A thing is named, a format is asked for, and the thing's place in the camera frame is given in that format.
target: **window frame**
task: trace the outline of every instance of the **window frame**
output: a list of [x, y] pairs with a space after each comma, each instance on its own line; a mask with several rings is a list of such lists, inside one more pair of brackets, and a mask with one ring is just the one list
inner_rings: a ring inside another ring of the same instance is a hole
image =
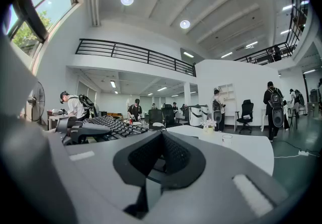
[[33, 6], [31, 0], [14, 0], [13, 8], [18, 17], [15, 24], [11, 27], [8, 32], [8, 37], [10, 40], [14, 38], [19, 28], [22, 26], [24, 22], [27, 23], [31, 31], [37, 37], [39, 43], [44, 43], [48, 38], [50, 31], [55, 27], [55, 25], [67, 14], [69, 10], [71, 10], [77, 3], [77, 0], [70, 0], [71, 7], [60, 17], [53, 25], [46, 30], [46, 27], [41, 22], [41, 19], [38, 16], [36, 8], [41, 5], [45, 0], [41, 0], [38, 4]]

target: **column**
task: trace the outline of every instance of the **column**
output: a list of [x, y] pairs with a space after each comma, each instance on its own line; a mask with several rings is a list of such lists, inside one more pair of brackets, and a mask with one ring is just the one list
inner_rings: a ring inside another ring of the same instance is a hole
[[185, 82], [184, 91], [185, 91], [185, 104], [188, 106], [191, 106], [190, 83]]

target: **power strip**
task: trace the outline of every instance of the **power strip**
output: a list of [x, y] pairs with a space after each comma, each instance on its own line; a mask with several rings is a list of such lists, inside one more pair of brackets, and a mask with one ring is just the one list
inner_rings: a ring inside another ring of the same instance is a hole
[[299, 155], [308, 156], [308, 152], [298, 151]]

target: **electric fan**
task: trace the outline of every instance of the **electric fan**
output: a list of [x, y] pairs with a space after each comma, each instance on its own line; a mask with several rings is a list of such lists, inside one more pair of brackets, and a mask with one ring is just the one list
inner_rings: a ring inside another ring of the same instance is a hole
[[29, 96], [27, 101], [31, 105], [30, 119], [32, 121], [40, 120], [45, 108], [45, 92], [40, 82], [35, 85], [32, 96]]

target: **tree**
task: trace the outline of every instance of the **tree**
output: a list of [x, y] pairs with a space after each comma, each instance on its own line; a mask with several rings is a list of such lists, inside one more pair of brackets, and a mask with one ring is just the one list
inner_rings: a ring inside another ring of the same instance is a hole
[[[39, 16], [41, 22], [44, 24], [44, 26], [48, 30], [50, 28], [50, 26], [52, 25], [52, 22], [51, 22], [51, 18], [47, 17], [47, 11], [38, 12], [38, 16]], [[24, 22], [22, 24], [22, 26], [19, 28], [19, 30], [17, 31], [17, 33], [15, 34], [15, 36], [13, 38], [13, 42], [18, 47], [20, 47], [23, 51], [25, 51], [23, 48], [33, 47], [33, 45], [35, 44], [34, 41], [36, 41], [36, 40], [37, 40], [36, 36], [34, 35], [34, 33], [29, 28], [29, 26], [27, 25], [26, 22]]]

